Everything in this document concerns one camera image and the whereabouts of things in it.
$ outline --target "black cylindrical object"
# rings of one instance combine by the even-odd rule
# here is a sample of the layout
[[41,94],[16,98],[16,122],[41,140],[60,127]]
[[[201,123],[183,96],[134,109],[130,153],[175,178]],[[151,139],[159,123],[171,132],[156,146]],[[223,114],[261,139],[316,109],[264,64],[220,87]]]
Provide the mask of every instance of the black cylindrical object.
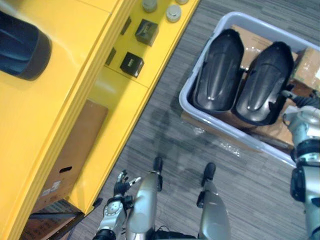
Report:
[[25,80],[36,79],[51,55],[49,38],[36,26],[0,11],[0,70]]

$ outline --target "gray carpet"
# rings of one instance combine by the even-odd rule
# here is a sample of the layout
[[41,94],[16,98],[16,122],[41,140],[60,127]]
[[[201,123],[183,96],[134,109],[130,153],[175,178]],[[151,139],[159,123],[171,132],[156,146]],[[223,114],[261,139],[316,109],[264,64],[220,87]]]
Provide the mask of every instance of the gray carpet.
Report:
[[145,176],[157,155],[164,158],[157,227],[198,234],[201,175],[214,161],[214,182],[229,212],[233,240],[306,239],[303,205],[289,193],[292,168],[183,122],[178,96],[223,15],[243,12],[319,45],[319,6],[318,0],[202,0],[100,193],[102,205],[77,225],[71,239],[91,240],[119,172]]

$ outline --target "cardboard box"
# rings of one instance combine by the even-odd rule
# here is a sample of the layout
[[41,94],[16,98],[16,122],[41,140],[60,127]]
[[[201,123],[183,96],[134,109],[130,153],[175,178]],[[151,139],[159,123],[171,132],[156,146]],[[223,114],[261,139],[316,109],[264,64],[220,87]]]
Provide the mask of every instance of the cardboard box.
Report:
[[87,100],[55,164],[47,177],[32,212],[37,212],[69,194],[94,145],[108,109]]
[[[231,28],[239,33],[244,46],[241,68],[248,70],[252,61],[273,42],[237,25],[232,25]],[[295,61],[298,55],[295,52],[292,52],[292,57]]]
[[[78,212],[79,210],[65,200],[57,201],[39,213]],[[70,218],[29,219],[22,231],[20,240],[46,240],[69,223]]]
[[292,78],[320,91],[320,52],[308,47],[302,52]]

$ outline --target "gray round knob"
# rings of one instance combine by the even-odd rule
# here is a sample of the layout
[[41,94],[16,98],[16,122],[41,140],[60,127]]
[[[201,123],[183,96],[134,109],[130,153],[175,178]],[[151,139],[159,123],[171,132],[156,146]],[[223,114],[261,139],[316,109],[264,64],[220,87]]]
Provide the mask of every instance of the gray round knob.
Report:
[[157,9],[157,0],[143,0],[142,6],[147,13],[152,13]]
[[178,4],[186,4],[189,0],[175,0]]
[[178,22],[181,17],[181,8],[178,5],[171,5],[167,8],[165,14],[169,22]]

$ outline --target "yellow shelf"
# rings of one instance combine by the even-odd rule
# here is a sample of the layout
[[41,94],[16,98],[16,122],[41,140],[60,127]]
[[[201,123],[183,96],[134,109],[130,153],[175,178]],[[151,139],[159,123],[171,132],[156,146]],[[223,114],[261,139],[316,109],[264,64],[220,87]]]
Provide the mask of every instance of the yellow shelf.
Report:
[[0,239],[18,239],[92,85],[135,3],[6,0],[0,9],[52,40],[35,81],[0,72]]
[[[130,15],[131,24],[114,45],[116,54],[109,67],[104,67],[94,84],[89,98],[108,107],[109,112],[82,172],[66,198],[85,214],[92,210],[107,176],[114,166],[172,52],[187,26],[200,0],[190,0],[181,5],[182,16],[176,23],[167,21],[165,11],[174,0],[158,1],[156,12],[146,13],[139,0]],[[159,33],[153,46],[140,43],[135,32],[141,19],[159,24]],[[144,60],[138,78],[120,70],[127,52]]]

